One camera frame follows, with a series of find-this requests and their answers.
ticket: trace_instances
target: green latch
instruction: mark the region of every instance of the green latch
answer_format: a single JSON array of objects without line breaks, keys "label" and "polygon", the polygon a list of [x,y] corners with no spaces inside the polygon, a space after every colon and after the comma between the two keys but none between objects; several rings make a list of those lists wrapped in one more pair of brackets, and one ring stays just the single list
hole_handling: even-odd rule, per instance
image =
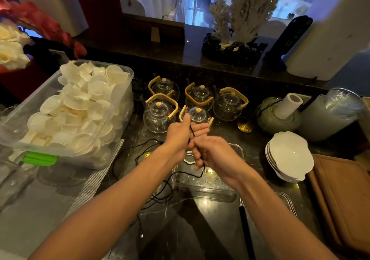
[{"label": "green latch", "polygon": [[58,158],[59,156],[28,151],[21,161],[34,166],[51,166],[56,163]]}]

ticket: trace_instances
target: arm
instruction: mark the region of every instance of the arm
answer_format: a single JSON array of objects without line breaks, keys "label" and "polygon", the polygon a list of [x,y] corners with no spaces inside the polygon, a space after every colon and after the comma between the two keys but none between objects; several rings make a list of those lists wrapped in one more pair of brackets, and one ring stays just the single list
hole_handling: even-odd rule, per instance
[{"label": "arm", "polygon": [[[191,148],[195,146],[200,148],[205,164],[239,192],[254,224],[277,259],[337,259],[224,139],[200,136],[190,143]],[[193,155],[200,168],[203,164],[200,152],[194,149]]]},{"label": "arm", "polygon": [[[189,115],[183,123],[170,125],[163,145],[68,217],[29,259],[102,259],[174,165],[185,158],[189,125]],[[192,127],[196,136],[209,132],[208,124]]]}]

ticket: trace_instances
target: white flower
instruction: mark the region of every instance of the white flower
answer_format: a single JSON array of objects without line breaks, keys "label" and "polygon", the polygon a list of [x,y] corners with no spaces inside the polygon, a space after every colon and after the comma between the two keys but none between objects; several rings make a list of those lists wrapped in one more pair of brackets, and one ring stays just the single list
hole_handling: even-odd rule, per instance
[{"label": "white flower", "polygon": [[8,42],[18,42],[22,46],[30,43],[31,38],[26,33],[19,30],[19,28],[10,20],[4,20],[0,23],[0,40]]},{"label": "white flower", "polygon": [[29,62],[20,43],[0,40],[0,65],[13,70],[25,68]]}]

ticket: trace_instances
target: white ring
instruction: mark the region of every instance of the white ring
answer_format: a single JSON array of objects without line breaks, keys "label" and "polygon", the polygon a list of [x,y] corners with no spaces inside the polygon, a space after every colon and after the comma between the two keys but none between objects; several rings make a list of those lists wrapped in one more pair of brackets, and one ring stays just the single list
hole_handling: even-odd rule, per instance
[{"label": "white ring", "polygon": [[[186,152],[186,155],[193,156],[193,152],[192,151],[187,151]],[[187,164],[195,164],[195,161],[194,162],[190,162],[190,161],[186,160],[186,156],[185,156],[184,162],[187,163]]]}]

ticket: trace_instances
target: brown cutting board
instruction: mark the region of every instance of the brown cutting board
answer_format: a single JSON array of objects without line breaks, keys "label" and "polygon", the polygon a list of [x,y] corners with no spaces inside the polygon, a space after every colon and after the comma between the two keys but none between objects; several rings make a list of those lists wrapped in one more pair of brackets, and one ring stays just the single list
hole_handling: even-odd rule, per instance
[{"label": "brown cutting board", "polygon": [[370,254],[370,177],[355,161],[314,155],[314,173],[341,242]]},{"label": "brown cutting board", "polygon": [[329,209],[327,208],[327,205],[326,205],[326,201],[325,201],[325,198],[321,192],[321,189],[320,189],[320,186],[317,182],[317,179],[316,179],[316,176],[313,172],[313,170],[311,170],[309,173],[308,173],[308,177],[310,178],[310,181],[311,181],[311,185],[312,185],[312,188],[313,188],[313,191],[315,192],[316,194],[316,198],[317,198],[317,202],[319,203],[319,206],[321,208],[321,212],[324,216],[324,219],[326,221],[326,224],[329,228],[329,231],[331,233],[331,236],[333,237],[333,240],[340,246],[342,246],[343,244],[341,243],[339,237],[338,237],[338,234],[337,234],[337,231],[335,229],[335,226],[334,226],[334,223],[333,223],[333,220],[331,218],[331,215],[330,215],[330,212],[329,212]]}]

